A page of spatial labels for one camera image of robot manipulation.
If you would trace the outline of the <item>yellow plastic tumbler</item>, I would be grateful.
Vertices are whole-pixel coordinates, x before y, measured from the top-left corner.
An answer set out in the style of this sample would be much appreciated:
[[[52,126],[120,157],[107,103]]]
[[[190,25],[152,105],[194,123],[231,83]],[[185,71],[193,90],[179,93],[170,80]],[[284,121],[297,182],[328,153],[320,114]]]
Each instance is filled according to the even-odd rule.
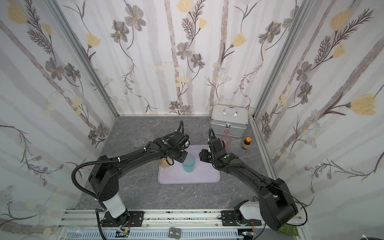
[[[158,160],[159,165],[163,169],[168,169],[171,165],[167,158]]]

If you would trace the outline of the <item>lilac plastic tray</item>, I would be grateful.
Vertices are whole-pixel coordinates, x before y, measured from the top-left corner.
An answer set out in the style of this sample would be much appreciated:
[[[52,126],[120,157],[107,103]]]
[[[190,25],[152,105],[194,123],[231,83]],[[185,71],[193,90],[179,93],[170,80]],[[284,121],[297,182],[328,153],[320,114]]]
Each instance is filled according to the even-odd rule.
[[[173,166],[168,165],[167,169],[159,167],[158,182],[162,185],[218,183],[221,179],[220,172],[210,163],[200,161],[199,153],[202,149],[208,149],[208,146],[192,145],[187,149],[188,154],[195,158],[192,172],[185,171],[183,164],[187,160],[184,163],[175,162]]]

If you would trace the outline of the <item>teal dotted plastic tumbler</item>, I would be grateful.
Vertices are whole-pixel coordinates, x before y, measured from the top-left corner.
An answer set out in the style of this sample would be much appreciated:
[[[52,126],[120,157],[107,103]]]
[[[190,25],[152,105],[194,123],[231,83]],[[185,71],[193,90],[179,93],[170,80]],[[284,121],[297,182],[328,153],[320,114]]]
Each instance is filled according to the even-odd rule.
[[[188,154],[184,162],[182,163],[183,169],[186,173],[192,173],[195,169],[196,159],[193,155]]]

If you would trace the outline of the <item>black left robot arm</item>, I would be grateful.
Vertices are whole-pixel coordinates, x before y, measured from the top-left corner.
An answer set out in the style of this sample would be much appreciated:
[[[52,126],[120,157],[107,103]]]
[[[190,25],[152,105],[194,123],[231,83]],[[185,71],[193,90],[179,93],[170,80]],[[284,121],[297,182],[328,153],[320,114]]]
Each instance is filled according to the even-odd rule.
[[[170,162],[166,161],[168,165],[173,165],[175,161],[183,163],[188,155],[186,149],[189,144],[189,136],[177,131],[149,141],[135,152],[112,158],[104,155],[97,161],[80,164],[72,171],[71,180],[76,188],[97,200],[106,211],[104,218],[98,220],[99,227],[134,226],[134,217],[119,194],[119,179],[152,161],[171,159]],[[76,174],[80,169],[92,165],[95,167],[88,178],[93,189],[90,191],[78,183]]]

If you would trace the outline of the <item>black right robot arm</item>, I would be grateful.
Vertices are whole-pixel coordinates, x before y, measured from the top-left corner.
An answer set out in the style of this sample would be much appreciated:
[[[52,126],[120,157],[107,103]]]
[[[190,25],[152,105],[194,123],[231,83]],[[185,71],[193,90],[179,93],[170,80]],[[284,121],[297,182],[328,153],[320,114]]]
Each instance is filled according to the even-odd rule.
[[[227,153],[223,141],[209,138],[209,148],[200,153],[202,162],[210,163],[221,172],[230,174],[256,193],[261,218],[272,230],[277,231],[298,213],[297,203],[287,184],[280,178],[271,179],[246,165],[237,155]]]

